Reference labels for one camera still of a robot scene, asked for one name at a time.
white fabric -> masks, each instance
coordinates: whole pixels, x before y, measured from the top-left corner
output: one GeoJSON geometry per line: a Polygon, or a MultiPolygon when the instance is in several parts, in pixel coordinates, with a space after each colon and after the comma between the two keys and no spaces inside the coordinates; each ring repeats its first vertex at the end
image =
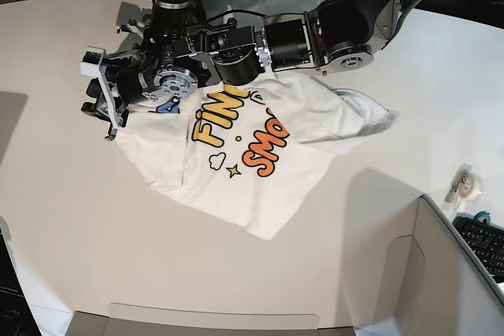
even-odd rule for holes
{"type": "Polygon", "coordinates": [[[292,218],[336,155],[395,122],[371,98],[308,76],[200,89],[179,106],[130,113],[117,144],[153,189],[263,239],[292,218]]]}

cable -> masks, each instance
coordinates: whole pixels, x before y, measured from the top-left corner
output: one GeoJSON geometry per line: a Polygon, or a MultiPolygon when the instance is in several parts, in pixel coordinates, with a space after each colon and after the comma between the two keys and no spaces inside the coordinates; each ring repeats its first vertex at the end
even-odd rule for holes
{"type": "Polygon", "coordinates": [[[266,17],[266,15],[264,13],[259,13],[259,12],[255,12],[255,11],[249,11],[247,9],[230,9],[229,11],[226,11],[226,12],[223,12],[223,13],[219,13],[218,15],[214,16],[214,17],[210,17],[206,22],[207,23],[210,23],[212,21],[215,21],[217,19],[220,19],[221,17],[224,17],[230,13],[246,13],[248,15],[254,15],[254,16],[257,16],[257,17],[266,17]]]}

